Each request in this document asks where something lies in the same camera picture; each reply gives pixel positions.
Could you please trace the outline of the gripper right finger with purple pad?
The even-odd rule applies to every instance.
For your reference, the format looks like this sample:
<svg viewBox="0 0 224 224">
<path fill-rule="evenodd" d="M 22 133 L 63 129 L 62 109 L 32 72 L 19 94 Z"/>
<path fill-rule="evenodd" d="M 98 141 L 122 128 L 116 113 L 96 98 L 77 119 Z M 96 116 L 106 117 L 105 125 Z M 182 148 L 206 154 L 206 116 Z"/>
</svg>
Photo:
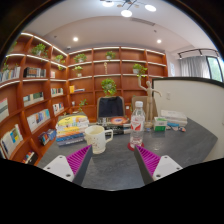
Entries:
<svg viewBox="0 0 224 224">
<path fill-rule="evenodd" d="M 182 169 L 182 167 L 168 155 L 158 156 L 140 146 L 135 147 L 134 155 L 145 185 Z"/>
</svg>

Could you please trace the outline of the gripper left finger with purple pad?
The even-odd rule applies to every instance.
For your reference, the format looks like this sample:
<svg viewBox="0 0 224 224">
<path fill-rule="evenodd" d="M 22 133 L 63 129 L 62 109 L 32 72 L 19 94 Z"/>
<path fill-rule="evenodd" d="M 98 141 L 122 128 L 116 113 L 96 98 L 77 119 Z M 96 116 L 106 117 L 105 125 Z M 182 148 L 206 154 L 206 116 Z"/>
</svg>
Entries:
<svg viewBox="0 0 224 224">
<path fill-rule="evenodd" d="M 68 156 L 57 156 L 44 167 L 44 170 L 81 185 L 92 155 L 92 146 L 88 145 Z"/>
</svg>

